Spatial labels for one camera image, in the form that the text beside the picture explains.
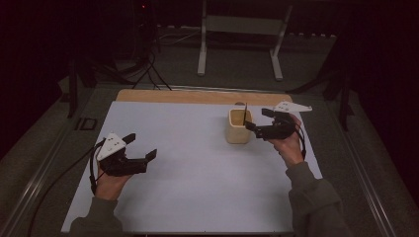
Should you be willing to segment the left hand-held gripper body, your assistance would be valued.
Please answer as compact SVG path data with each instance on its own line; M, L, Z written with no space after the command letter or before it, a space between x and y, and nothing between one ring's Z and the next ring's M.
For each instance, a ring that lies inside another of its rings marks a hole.
M109 176L121 177L146 172L145 158L128 159L126 146L127 144L113 132L105 138L101 145L96 159L99 167Z

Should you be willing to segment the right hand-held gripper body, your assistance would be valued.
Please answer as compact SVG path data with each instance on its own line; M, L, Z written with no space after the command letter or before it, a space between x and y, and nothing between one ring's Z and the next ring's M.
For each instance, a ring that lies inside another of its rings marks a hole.
M282 101L269 110L275 111L276 116L271 118L273 120L271 125L257 126L254 131L257 138L264 140L286 139L296 132L299 139L303 140L303 135L297 129L297 124L291 117L291 113L311 112L311 106Z

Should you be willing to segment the beige square cup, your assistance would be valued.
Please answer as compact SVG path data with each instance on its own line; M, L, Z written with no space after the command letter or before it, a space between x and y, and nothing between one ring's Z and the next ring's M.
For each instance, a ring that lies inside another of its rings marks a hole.
M230 144L246 144L250 140L250 131L242 125L244 109L231 109L227 116L225 139ZM252 115L247 110L246 121L252 122Z

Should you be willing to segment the person's right hand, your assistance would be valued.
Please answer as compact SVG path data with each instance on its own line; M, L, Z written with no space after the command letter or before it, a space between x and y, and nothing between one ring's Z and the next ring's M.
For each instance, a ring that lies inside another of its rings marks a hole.
M269 142L281 155L288 168L304 161L300 149L299 136L296 132L286 139L270 139Z

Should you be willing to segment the person's left hand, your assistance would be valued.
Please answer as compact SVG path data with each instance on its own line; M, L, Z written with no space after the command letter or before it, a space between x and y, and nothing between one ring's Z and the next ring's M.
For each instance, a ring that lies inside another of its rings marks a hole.
M98 167L95 197L104 200L117 200L130 178L131 175L121 177L109 176L101 167Z

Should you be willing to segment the white table mat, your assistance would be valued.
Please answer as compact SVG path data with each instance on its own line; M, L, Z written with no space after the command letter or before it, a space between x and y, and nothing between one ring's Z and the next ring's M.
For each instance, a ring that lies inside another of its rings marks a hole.
M225 140L229 105L114 102L100 134L135 134L129 158L156 158L124 187L115 214L132 234L292 231L291 182L273 146Z

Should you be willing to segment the black stand leg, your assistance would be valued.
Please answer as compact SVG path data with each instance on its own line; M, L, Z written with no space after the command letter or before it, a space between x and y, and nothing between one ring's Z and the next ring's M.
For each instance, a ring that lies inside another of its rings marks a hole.
M352 112L352 109L349 106L351 75L346 70L321 69L315 79L294 89L287 90L287 93L300 94L324 82L327 83L327 86L322 92L322 96L326 101L332 101L338 95L341 96L338 120L342 128L347 131L347 117Z
M77 71L74 59L69 61L69 112L68 117L72 118L78 107Z

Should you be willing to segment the white metal stand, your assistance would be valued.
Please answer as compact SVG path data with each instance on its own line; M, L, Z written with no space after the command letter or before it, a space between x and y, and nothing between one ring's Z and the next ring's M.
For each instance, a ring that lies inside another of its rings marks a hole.
M288 5L284 16L280 20L245 18L232 16L209 15L207 13L207 0L202 0L201 18L201 48L198 60L197 74L204 76L207 65L207 32L221 32L234 34L253 34L276 36L277 42L270 49L270 58L276 81L284 79L278 54L285 38L288 23L292 14L293 5Z

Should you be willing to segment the black rectangular floor frame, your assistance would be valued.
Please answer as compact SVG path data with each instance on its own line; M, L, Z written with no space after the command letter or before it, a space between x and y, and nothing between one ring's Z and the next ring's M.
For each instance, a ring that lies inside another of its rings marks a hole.
M80 118L74 129L75 130L94 130L98 121L95 118Z

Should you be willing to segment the metal floor rail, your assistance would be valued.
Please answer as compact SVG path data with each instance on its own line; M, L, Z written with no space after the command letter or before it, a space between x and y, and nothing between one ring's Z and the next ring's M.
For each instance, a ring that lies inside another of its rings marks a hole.
M356 150L355 144L351 139L349 132L346 131L339 121L339 103L326 101L326 106L330 116L332 116L333 124L337 128L343 139L345 149L349 153L350 161L354 167L355 175L358 183L363 191L364 197L368 203L369 209L375 219L377 228L382 237L396 237L393 225L381 203L381 199L367 173L360 154Z
M42 188L56 151L74 128L94 89L81 89L72 118L56 101L0 161L0 237L13 237Z

